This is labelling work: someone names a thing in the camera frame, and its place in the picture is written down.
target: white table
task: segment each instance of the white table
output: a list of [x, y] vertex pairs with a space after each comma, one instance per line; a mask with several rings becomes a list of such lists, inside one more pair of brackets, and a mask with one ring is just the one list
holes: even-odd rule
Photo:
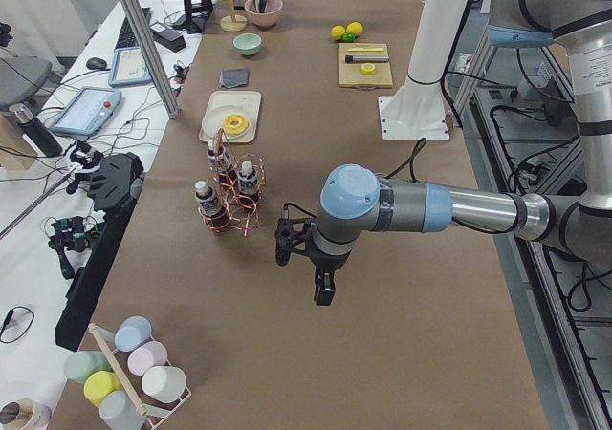
[[[164, 21], [170, 14], [180, 11], [182, 0], [142, 0], [143, 7], [150, 7], [153, 11], [151, 22]], [[87, 72], [85, 62], [90, 57], [101, 57], [109, 66], [124, 13], [120, 4], [111, 11], [96, 34], [89, 41], [74, 66], [66, 74], [65, 79]], [[156, 44], [165, 70], [173, 73], [173, 65], [178, 61], [188, 65], [200, 44], [200, 34], [187, 34], [186, 48], [178, 53]], [[95, 73], [82, 76], [68, 84], [76, 88], [82, 86], [108, 87], [108, 73]], [[141, 107], [153, 104], [160, 100], [152, 83], [145, 86], [122, 88], [123, 99], [119, 109], [110, 121], [91, 140], [91, 144], [99, 151], [107, 152], [121, 131], [130, 129], [123, 124], [132, 118], [133, 113]], [[76, 93], [75, 89], [61, 87], [49, 99], [45, 108], [57, 107], [67, 104]], [[54, 114], [50, 111], [40, 115], [41, 120], [51, 123]], [[120, 139], [117, 147], [133, 146], [116, 152], [131, 151], [137, 154], [148, 171], [155, 158], [157, 144], [164, 135], [168, 122], [168, 115], [164, 106], [159, 102], [147, 107], [138, 114], [138, 118], [148, 118], [147, 121], [137, 121], [129, 137], [142, 140]], [[58, 138], [65, 148], [71, 140]], [[43, 160], [54, 165], [55, 159]], [[0, 180], [36, 178], [50, 172], [41, 162], [36, 161], [28, 171], [7, 171], [0, 167]], [[50, 177], [50, 183], [61, 177], [55, 172]], [[0, 183], [0, 228], [10, 223], [28, 204], [30, 204], [44, 188], [44, 181], [21, 181]], [[35, 313], [35, 320], [28, 333], [13, 344], [0, 344], [0, 407], [20, 399], [31, 398], [55, 408], [61, 391], [65, 384], [63, 363], [70, 354], [69, 351], [55, 345], [55, 325], [66, 304], [65, 294], [71, 281], [63, 279], [56, 253], [47, 247], [47, 237], [41, 226], [45, 219], [54, 216], [57, 219], [87, 216], [92, 214], [92, 201], [86, 197], [83, 190], [72, 196], [65, 191], [58, 192], [43, 202], [20, 225], [18, 225], [0, 243], [0, 317], [4, 319], [7, 311], [14, 306], [27, 306]], [[101, 220], [101, 212], [94, 213]], [[86, 254], [67, 252], [68, 258], [77, 269], [87, 259]]]

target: black mouse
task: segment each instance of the black mouse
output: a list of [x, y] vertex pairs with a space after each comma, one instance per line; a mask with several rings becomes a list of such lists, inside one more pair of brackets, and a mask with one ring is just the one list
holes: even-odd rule
[[87, 67], [89, 70], [104, 70], [106, 67], [108, 67], [108, 64], [104, 59], [92, 57], [91, 59], [87, 59], [85, 67]]

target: bowl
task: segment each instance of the bowl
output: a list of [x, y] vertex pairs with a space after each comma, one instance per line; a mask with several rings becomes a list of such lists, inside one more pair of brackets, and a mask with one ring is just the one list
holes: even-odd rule
[[263, 13], [255, 11], [255, 2], [253, 0], [247, 0], [245, 2], [247, 19], [257, 27], [270, 27], [276, 24], [282, 10], [282, 0], [268, 0], [266, 12]]
[[255, 33], [242, 33], [233, 39], [233, 46], [241, 55], [257, 54], [261, 48], [261, 36]]

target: black keyboard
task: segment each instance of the black keyboard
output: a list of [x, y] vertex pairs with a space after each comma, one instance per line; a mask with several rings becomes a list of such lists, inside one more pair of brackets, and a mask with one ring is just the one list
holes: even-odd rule
[[[144, 19], [148, 24], [151, 22], [151, 9], [150, 8], [141, 8], [142, 14], [144, 15]], [[115, 45], [115, 49], [117, 48], [131, 48], [133, 46], [138, 46], [138, 41], [136, 41], [136, 35], [132, 32], [132, 28], [130, 27], [130, 23], [127, 21], [127, 18], [123, 19], [123, 24], [121, 24], [121, 30], [119, 32], [119, 37], [117, 38], [117, 44]]]

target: blue device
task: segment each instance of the blue device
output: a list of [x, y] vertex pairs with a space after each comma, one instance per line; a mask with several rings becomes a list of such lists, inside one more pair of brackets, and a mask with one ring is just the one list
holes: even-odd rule
[[113, 56], [108, 85], [112, 88], [135, 86], [151, 82], [140, 47], [118, 48]]
[[117, 89], [81, 88], [49, 130], [59, 135], [91, 136], [113, 115], [121, 97]]

